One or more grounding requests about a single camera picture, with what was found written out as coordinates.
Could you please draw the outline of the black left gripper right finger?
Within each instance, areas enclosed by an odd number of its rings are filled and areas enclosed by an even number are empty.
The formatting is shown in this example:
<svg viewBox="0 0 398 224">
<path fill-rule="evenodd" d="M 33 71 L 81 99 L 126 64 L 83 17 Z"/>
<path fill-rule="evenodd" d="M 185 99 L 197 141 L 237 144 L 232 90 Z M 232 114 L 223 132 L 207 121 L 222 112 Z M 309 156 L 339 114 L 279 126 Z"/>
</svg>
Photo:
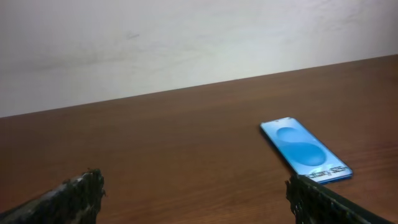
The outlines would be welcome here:
<svg viewBox="0 0 398 224">
<path fill-rule="evenodd" d="M 292 175 L 285 184 L 296 224 L 391 224 L 304 175 Z"/>
</svg>

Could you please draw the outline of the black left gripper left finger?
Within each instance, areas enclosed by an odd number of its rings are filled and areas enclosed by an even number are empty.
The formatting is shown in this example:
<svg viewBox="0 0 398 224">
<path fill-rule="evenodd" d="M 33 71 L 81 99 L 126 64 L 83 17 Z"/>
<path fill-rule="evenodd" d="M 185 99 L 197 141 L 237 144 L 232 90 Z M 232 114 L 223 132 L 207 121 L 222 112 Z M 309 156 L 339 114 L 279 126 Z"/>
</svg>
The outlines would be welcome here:
<svg viewBox="0 0 398 224">
<path fill-rule="evenodd" d="M 95 224 L 105 196 L 104 177 L 90 169 L 58 187 L 1 213 L 8 224 Z"/>
</svg>

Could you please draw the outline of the blue Galaxy smartphone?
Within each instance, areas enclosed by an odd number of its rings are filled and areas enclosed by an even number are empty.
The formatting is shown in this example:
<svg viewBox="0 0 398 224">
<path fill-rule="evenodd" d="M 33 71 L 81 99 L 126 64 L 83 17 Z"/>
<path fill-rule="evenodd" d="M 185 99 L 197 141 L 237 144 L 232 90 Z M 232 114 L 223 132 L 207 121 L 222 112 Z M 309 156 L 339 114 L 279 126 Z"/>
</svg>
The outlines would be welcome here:
<svg viewBox="0 0 398 224">
<path fill-rule="evenodd" d="M 296 174 L 319 184 L 352 178 L 352 169 L 295 118 L 264 122 L 260 129 Z"/>
</svg>

